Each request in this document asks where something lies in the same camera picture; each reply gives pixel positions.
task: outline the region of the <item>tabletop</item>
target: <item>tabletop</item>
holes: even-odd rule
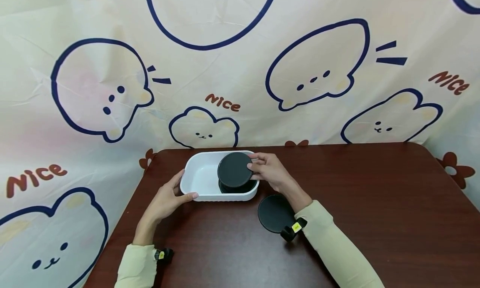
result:
[[[247,147],[276,153],[334,216],[386,287],[480,287],[480,213],[442,166],[414,143]],[[123,251],[158,188],[195,153],[163,150],[152,160],[85,287],[113,287]],[[187,203],[157,228],[155,246],[175,251],[155,287],[336,287],[301,235],[266,231],[247,202]]]

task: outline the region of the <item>white plastic bowl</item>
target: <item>white plastic bowl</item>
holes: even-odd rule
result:
[[[185,166],[180,181],[183,193],[196,192],[196,202],[235,202],[251,200],[257,194],[258,181],[247,193],[222,193],[218,187],[217,168],[229,153],[253,153],[250,151],[203,152],[193,155]]]

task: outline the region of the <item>sleeve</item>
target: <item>sleeve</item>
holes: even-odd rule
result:
[[[340,288],[384,287],[366,257],[317,200],[298,212],[295,218],[307,221],[303,233]]]
[[[157,274],[153,245],[128,245],[120,263],[115,288],[151,288]]]

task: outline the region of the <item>black round disc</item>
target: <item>black round disc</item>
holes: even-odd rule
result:
[[[237,188],[245,185],[252,177],[247,164],[252,160],[245,153],[229,153],[218,164],[218,179],[227,187]]]
[[[220,187],[220,191],[222,193],[247,193],[255,187],[257,184],[257,180],[249,180],[245,185],[240,186],[238,188],[230,188],[222,184],[220,180],[218,180],[218,187]]]
[[[291,227],[295,223],[295,213],[285,196],[275,194],[260,202],[258,219],[265,229],[278,234],[284,227]]]

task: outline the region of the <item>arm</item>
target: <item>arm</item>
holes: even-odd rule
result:
[[[341,288],[383,288],[382,281],[366,257],[335,225],[327,210],[317,200],[312,202],[310,197],[309,201],[302,201],[301,192],[298,193],[293,203],[310,204],[296,211],[295,218],[307,221],[303,233],[337,284]]]
[[[333,217],[301,189],[275,155],[254,153],[249,157],[256,159],[247,165],[254,172],[252,180],[268,181],[275,191],[287,198],[296,213],[295,218],[307,221],[303,233],[341,288],[383,288],[373,267],[337,228]]]
[[[132,244],[127,246],[120,263],[115,288],[150,288],[157,274],[153,236],[158,223],[183,203],[198,197],[196,193],[175,196],[183,170],[164,184],[143,213]]]

